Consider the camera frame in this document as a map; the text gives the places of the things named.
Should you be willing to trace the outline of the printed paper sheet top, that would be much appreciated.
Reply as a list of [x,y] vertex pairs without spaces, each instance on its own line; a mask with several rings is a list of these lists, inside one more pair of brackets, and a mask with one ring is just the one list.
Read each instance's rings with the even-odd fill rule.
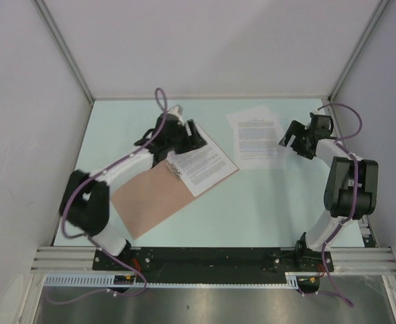
[[180,179],[194,197],[238,171],[238,167],[212,139],[206,141],[207,144],[200,149],[168,155],[168,162],[180,172]]

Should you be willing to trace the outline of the printed paper sheet under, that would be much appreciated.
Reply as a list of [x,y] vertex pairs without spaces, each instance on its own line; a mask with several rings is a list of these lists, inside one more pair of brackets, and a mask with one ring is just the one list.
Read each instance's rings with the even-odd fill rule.
[[239,169],[286,168],[286,151],[278,145],[282,127],[268,106],[230,113],[226,118],[232,128],[234,162]]

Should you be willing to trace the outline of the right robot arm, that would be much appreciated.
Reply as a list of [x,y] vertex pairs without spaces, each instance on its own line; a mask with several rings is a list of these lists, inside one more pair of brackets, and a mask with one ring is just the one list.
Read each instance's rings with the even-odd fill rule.
[[323,214],[301,235],[292,251],[278,257],[288,260],[299,272],[328,267],[326,257],[336,237],[354,221],[374,212],[378,192],[378,163],[358,157],[333,136],[330,116],[310,113],[310,117],[308,125],[293,120],[279,142],[301,157],[319,158],[330,167]]

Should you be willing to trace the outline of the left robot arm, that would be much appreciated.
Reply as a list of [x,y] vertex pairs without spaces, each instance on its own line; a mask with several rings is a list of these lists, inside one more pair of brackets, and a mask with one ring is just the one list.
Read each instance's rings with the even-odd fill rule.
[[86,236],[108,253],[107,261],[115,269],[127,268],[131,253],[127,250],[129,241],[109,222],[114,192],[139,174],[157,167],[170,153],[189,153],[207,144],[195,122],[183,120],[176,108],[162,113],[155,127],[148,129],[125,157],[100,171],[90,173],[77,169],[70,174],[59,206],[61,230],[65,231],[67,222],[79,228],[80,234],[64,236]]

